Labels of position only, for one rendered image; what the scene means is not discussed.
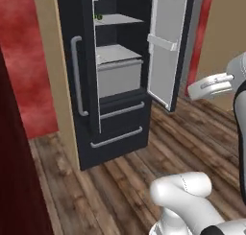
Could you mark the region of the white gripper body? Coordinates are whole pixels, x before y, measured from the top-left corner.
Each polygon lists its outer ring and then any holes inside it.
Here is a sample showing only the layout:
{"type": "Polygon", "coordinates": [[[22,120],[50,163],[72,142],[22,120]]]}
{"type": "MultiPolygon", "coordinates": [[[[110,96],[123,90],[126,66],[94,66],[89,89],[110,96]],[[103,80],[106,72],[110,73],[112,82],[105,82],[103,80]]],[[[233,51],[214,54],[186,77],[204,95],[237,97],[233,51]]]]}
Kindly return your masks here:
{"type": "Polygon", "coordinates": [[[219,73],[194,82],[187,88],[188,96],[192,101],[208,98],[212,95],[231,91],[233,75],[219,73]]]}

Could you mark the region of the red pillar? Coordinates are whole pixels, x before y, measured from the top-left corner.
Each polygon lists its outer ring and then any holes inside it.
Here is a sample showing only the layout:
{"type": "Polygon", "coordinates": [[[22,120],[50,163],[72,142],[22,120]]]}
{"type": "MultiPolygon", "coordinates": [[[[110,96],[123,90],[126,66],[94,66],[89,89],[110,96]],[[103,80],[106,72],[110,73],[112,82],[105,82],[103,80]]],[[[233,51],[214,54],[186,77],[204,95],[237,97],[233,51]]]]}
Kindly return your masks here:
{"type": "Polygon", "coordinates": [[[206,27],[209,19],[211,1],[212,0],[201,0],[200,9],[195,11],[199,13],[199,17],[195,27],[195,33],[191,36],[193,38],[193,49],[192,55],[189,59],[188,73],[186,76],[185,95],[188,95],[188,87],[195,83],[206,27]]]}

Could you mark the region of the white fridge door bin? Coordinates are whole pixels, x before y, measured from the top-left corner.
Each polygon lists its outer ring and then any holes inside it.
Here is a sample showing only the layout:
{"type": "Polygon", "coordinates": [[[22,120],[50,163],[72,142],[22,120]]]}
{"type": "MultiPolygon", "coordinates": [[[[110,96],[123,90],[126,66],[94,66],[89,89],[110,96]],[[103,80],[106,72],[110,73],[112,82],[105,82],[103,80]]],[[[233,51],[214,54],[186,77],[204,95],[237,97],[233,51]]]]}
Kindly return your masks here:
{"type": "Polygon", "coordinates": [[[147,40],[149,43],[151,43],[153,45],[157,45],[157,46],[159,46],[163,49],[166,49],[168,51],[176,51],[177,47],[178,47],[177,42],[171,42],[171,41],[168,41],[166,39],[162,39],[160,37],[157,37],[157,36],[151,35],[151,34],[148,35],[147,40]]]}

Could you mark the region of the open fridge door white inside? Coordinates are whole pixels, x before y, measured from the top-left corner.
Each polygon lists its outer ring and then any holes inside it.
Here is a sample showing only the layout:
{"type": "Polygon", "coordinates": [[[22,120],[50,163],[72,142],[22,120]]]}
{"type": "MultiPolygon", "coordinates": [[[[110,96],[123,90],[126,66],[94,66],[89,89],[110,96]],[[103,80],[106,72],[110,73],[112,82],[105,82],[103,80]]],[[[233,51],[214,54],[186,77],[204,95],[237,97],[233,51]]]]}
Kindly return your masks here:
{"type": "Polygon", "coordinates": [[[152,2],[149,34],[178,43],[176,51],[168,51],[148,42],[150,63],[147,92],[168,112],[173,112],[176,107],[194,1],[152,2]]]}

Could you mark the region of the tan fridge housing panel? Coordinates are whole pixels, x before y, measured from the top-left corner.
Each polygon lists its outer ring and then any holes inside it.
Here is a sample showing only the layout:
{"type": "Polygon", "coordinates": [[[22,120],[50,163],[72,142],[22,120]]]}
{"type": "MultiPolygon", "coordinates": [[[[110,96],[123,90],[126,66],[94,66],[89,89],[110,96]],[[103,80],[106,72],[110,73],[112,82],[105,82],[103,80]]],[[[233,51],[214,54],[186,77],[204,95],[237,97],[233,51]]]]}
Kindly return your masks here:
{"type": "Polygon", "coordinates": [[[61,139],[65,145],[65,153],[70,164],[75,170],[79,170],[80,163],[63,50],[58,0],[35,0],[35,4],[61,139]]]}

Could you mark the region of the black fridge body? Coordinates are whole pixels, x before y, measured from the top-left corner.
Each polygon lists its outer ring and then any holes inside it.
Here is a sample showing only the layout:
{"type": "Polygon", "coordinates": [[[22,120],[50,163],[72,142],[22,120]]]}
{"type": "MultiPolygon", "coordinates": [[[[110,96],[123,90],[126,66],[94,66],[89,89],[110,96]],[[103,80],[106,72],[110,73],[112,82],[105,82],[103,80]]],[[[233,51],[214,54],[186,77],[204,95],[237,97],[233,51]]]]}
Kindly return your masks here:
{"type": "Polygon", "coordinates": [[[100,140],[104,135],[112,133],[102,132],[100,119],[101,103],[120,99],[130,92],[145,92],[147,94],[150,98],[147,115],[149,118],[151,117],[151,105],[158,103],[147,92],[150,63],[147,36],[150,33],[152,2],[153,0],[58,0],[63,50],[76,135],[78,127],[85,127],[88,134],[96,141],[100,140]],[[95,25],[95,14],[116,13],[140,19],[140,22],[103,26],[95,25]],[[83,107],[88,112],[86,117],[81,116],[78,112],[74,83],[70,40],[76,35],[82,37],[82,41],[77,43],[77,52],[83,107]],[[96,61],[96,48],[115,44],[120,44],[140,55],[140,58],[137,58],[143,61],[140,74],[140,88],[100,98],[98,67],[101,64],[98,64],[96,61]]]}

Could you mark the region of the black fridge drawer front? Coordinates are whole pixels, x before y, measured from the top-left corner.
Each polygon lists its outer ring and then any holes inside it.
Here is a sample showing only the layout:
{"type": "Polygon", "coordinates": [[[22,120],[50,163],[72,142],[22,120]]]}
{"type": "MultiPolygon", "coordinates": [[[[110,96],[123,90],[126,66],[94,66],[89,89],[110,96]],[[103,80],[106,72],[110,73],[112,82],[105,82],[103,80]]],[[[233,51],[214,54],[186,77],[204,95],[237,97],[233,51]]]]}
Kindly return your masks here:
{"type": "Polygon", "coordinates": [[[76,137],[80,169],[83,171],[115,159],[116,157],[126,153],[131,153],[133,151],[145,148],[148,144],[149,124],[150,118],[147,117],[141,124],[138,124],[137,126],[133,126],[128,129],[121,129],[120,131],[104,135],[98,141],[92,139],[85,127],[78,127],[76,130],[76,137]],[[136,130],[139,127],[143,127],[143,131],[137,135],[96,149],[93,149],[90,146],[90,142],[99,143],[101,141],[105,141],[121,134],[136,130]]]}
{"type": "Polygon", "coordinates": [[[147,112],[149,110],[150,98],[145,92],[130,92],[120,99],[102,102],[100,107],[101,115],[118,109],[136,106],[140,102],[145,103],[144,108],[101,120],[102,132],[110,133],[141,124],[148,117],[147,112]]]}

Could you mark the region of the white shelf over crisper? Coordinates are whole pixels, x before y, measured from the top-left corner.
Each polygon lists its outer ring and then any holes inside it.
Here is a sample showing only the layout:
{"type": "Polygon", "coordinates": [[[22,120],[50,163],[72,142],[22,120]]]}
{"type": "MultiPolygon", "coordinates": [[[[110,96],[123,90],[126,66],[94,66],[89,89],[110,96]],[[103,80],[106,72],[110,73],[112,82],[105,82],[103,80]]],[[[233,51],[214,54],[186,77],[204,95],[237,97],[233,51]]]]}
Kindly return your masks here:
{"type": "Polygon", "coordinates": [[[101,46],[96,48],[96,61],[98,64],[137,58],[140,58],[138,53],[127,49],[120,44],[101,46]]]}

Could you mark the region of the grey crisper drawer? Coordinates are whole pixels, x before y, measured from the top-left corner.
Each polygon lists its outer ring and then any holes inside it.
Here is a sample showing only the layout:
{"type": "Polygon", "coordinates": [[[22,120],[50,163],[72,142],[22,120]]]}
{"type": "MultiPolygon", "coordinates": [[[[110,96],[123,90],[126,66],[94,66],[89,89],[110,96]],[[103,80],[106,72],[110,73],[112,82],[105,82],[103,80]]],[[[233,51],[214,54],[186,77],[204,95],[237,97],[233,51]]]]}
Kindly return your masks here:
{"type": "Polygon", "coordinates": [[[130,59],[98,67],[99,97],[104,98],[140,88],[143,61],[130,59]]]}

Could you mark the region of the white fridge rack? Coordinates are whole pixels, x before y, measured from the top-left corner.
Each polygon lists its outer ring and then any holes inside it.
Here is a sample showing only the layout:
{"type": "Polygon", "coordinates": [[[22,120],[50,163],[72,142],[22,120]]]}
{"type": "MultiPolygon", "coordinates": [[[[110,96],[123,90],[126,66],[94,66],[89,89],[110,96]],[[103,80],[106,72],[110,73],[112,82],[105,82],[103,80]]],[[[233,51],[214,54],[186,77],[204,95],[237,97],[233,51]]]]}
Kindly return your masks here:
{"type": "Polygon", "coordinates": [[[100,20],[98,19],[94,20],[96,26],[139,23],[139,22],[140,19],[133,18],[119,13],[104,14],[100,20]]]}

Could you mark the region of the dark red cabinet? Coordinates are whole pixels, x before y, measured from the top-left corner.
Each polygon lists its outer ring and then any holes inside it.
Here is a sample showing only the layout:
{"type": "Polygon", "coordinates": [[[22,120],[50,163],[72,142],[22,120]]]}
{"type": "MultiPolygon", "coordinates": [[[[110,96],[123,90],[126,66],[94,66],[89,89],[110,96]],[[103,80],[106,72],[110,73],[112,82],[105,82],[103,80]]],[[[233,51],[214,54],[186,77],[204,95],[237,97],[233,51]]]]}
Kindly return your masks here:
{"type": "Polygon", "coordinates": [[[54,235],[1,49],[0,235],[54,235]]]}

